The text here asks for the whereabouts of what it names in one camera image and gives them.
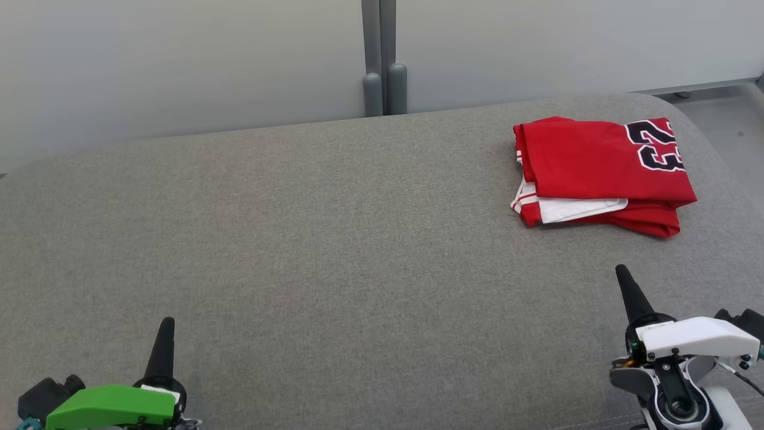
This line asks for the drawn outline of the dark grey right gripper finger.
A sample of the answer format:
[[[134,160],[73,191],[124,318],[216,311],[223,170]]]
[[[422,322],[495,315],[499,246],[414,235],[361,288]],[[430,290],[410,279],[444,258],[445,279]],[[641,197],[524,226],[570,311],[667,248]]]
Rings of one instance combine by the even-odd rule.
[[[617,265],[615,273],[630,327],[657,323],[655,311],[625,265]]]

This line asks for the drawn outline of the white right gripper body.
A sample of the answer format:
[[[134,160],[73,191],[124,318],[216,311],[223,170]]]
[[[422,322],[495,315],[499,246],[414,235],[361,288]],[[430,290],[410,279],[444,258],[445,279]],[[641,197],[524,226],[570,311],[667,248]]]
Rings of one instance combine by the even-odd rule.
[[[729,321],[693,317],[629,329],[626,346],[631,356],[654,361],[673,356],[753,357],[761,341]]]

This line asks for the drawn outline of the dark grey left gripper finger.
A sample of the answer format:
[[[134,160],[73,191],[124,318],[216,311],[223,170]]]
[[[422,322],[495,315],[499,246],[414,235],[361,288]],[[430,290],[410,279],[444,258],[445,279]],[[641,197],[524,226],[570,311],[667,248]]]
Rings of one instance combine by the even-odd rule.
[[[174,334],[175,320],[164,318],[156,333],[149,360],[144,371],[144,378],[174,378]]]

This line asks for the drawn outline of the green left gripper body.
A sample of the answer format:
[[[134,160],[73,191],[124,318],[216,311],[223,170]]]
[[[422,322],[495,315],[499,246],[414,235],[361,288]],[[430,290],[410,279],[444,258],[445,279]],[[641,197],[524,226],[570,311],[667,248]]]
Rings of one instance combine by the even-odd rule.
[[[45,417],[46,429],[170,429],[179,425],[187,392],[175,379],[169,387],[139,381],[136,386],[87,388],[75,375],[64,387],[73,393]]]

